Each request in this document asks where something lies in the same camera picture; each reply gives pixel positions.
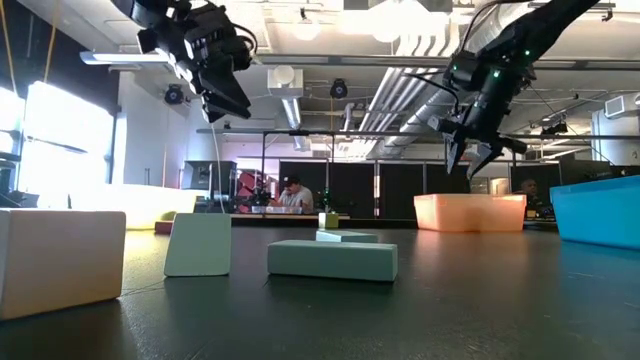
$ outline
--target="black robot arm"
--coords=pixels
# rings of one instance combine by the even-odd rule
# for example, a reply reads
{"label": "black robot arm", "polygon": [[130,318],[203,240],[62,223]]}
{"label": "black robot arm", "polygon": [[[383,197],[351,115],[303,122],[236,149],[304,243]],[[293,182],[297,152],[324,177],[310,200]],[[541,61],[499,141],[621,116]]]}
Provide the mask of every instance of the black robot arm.
{"label": "black robot arm", "polygon": [[[251,32],[229,20],[224,6],[209,3],[192,9],[189,0],[111,1],[144,28],[138,33],[140,51],[165,54],[176,76],[202,96],[210,123],[224,115],[251,116],[251,103],[233,72],[249,68],[258,44]],[[251,37],[238,35],[236,28]]]}
{"label": "black robot arm", "polygon": [[[492,1],[485,8],[524,2],[529,1]],[[514,96],[536,79],[533,63],[555,44],[572,22],[598,2],[551,0],[509,24],[477,53],[461,46],[452,56],[443,85],[476,95],[471,106],[453,113],[450,119],[430,121],[447,141],[449,172],[462,158],[469,139],[479,142],[478,156],[472,160],[467,173],[469,179],[501,156],[505,147],[516,153],[526,152],[525,143],[498,133],[502,119],[510,113]]]}

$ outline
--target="orange translucent bin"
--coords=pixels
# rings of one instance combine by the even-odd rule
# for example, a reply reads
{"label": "orange translucent bin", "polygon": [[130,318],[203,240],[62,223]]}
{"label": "orange translucent bin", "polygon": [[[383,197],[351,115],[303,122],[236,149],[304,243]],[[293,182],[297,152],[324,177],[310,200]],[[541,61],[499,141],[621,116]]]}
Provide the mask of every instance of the orange translucent bin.
{"label": "orange translucent bin", "polygon": [[433,194],[413,198],[418,227],[445,232],[522,231],[526,195]]}

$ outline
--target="cap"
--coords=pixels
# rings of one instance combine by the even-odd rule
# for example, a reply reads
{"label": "cap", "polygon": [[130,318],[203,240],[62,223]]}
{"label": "cap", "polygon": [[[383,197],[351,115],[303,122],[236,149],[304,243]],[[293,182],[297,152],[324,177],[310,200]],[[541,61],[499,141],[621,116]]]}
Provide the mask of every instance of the cap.
{"label": "cap", "polygon": [[284,186],[289,187],[294,184],[300,184],[300,178],[295,175],[286,176],[284,178]]}

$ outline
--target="blue plastic bin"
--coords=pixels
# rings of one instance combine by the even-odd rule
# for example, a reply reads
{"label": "blue plastic bin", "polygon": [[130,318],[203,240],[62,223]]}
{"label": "blue plastic bin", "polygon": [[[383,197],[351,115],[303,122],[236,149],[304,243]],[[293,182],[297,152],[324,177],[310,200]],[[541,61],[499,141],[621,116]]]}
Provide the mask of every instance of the blue plastic bin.
{"label": "blue plastic bin", "polygon": [[554,187],[563,240],[640,250],[640,176]]}

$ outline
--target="foam block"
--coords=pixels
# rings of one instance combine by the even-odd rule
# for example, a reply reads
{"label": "foam block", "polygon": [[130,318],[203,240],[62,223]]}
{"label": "foam block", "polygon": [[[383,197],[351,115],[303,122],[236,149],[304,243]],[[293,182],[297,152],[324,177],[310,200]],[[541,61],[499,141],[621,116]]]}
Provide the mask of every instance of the foam block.
{"label": "foam block", "polygon": [[0,210],[0,319],[120,296],[123,212]]}
{"label": "foam block", "polygon": [[378,242],[378,236],[373,234],[357,233],[353,231],[318,230],[316,231],[316,241],[359,242],[375,244]]}
{"label": "foam block", "polygon": [[219,276],[231,269],[231,215],[177,214],[164,264],[166,276]]}
{"label": "foam block", "polygon": [[394,281],[398,250],[394,244],[285,240],[269,245],[270,274]]}

